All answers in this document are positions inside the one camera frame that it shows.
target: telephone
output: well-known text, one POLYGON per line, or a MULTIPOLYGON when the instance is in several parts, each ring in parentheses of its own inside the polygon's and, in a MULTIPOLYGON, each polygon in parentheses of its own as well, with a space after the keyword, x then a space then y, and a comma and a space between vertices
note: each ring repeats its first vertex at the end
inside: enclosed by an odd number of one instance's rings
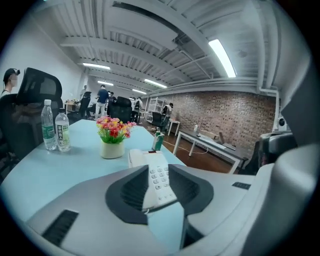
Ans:
POLYGON ((129 167, 148 165, 148 189, 144 195, 142 210, 162 207, 177 200, 169 185, 168 163, 161 151, 131 149, 129 167))

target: bottle cap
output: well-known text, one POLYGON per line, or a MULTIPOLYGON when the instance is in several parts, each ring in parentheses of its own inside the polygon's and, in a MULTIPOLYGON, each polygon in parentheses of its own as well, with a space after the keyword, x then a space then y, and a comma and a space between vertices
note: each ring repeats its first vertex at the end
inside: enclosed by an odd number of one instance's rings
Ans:
POLYGON ((51 105, 51 99, 45 99, 44 105, 51 105))

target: fluorescent light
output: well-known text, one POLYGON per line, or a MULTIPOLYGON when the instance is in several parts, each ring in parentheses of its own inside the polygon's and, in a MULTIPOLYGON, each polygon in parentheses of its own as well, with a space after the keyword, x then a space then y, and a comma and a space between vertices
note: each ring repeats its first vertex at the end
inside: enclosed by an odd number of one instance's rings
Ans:
POLYGON ((146 92, 140 91, 140 90, 136 90, 136 89, 132 89, 132 91, 137 92, 137 93, 141 93, 141 94, 147 94, 146 92))
POLYGON ((110 67, 108 66, 102 66, 102 65, 97 65, 97 64, 91 64, 91 63, 82 63, 84 66, 86 67, 94 67, 94 68, 100 68, 100 69, 105 69, 105 70, 109 70, 110 67))
POLYGON ((167 88, 165 85, 163 85, 163 84, 161 84, 161 83, 158 83, 158 82, 151 81, 151 80, 149 80, 149 79, 144 79, 144 81, 145 81, 145 82, 148 82, 148 83, 150 83, 150 84, 154 84, 154 85, 156 85, 156 86, 160 86, 160 87, 162 87, 162 88, 167 88))
POLYGON ((209 45, 211 46, 211 48, 213 49, 213 51, 215 52, 215 54, 218 56, 219 60, 221 61, 228 77, 235 78, 236 73, 235 73, 234 67, 232 66, 231 61, 230 61, 224 47, 220 43, 220 41, 218 39, 215 39, 213 41, 210 41, 209 45))
POLYGON ((103 81, 98 81, 99 84, 104 84, 104 85, 107 85, 107 86, 114 86, 113 83, 109 83, 109 82, 103 82, 103 81))

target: bottle label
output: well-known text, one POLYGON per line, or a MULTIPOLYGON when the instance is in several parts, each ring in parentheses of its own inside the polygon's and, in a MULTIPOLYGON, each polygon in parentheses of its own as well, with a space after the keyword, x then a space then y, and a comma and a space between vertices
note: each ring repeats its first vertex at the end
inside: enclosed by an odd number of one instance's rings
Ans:
POLYGON ((55 137, 55 129, 53 125, 49 126, 42 126, 42 134, 43 134, 43 139, 45 140, 51 140, 52 138, 54 139, 55 137))
POLYGON ((57 125, 58 145, 68 146, 70 144, 69 138, 69 124, 57 125))

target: potted plant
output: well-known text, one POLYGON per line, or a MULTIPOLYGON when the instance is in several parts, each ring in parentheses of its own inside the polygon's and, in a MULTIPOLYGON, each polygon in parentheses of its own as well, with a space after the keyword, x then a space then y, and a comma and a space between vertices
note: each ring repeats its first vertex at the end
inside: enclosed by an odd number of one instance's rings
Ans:
POLYGON ((120 158, 125 153, 124 139, 130 138, 130 130, 135 122, 123 123, 118 118, 102 116, 96 126, 101 138, 100 156, 105 159, 120 158))

